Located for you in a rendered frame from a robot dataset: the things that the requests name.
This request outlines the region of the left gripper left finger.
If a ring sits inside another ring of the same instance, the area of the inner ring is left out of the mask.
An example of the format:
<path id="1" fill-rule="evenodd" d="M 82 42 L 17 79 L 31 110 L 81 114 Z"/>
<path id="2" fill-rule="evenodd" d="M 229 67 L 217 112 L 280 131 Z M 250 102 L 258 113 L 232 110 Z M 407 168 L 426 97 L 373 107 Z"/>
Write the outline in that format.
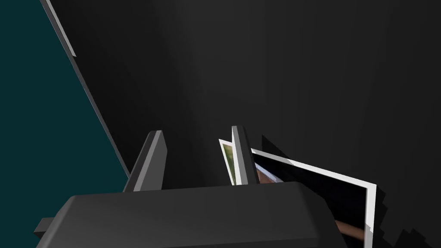
<path id="1" fill-rule="evenodd" d="M 167 151 L 163 131 L 150 131 L 126 183 L 124 192 L 161 190 Z"/>

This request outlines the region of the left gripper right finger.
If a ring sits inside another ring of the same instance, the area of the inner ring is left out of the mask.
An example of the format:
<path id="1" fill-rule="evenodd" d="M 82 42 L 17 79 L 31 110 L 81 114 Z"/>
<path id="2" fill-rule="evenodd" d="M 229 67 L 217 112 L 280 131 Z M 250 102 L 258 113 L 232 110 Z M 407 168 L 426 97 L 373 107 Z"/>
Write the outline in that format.
<path id="1" fill-rule="evenodd" d="M 252 149 L 243 126 L 232 126 L 232 142 L 236 184 L 259 184 Z"/>

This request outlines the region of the white-framed picture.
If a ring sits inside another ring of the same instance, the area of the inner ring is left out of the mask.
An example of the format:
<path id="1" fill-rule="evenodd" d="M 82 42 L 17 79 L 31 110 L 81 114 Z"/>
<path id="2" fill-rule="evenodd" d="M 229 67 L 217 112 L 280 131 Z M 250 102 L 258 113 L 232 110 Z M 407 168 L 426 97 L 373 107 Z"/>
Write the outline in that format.
<path id="1" fill-rule="evenodd" d="M 260 183 L 299 182 L 324 198 L 348 248 L 374 248 L 376 184 L 252 149 Z"/>

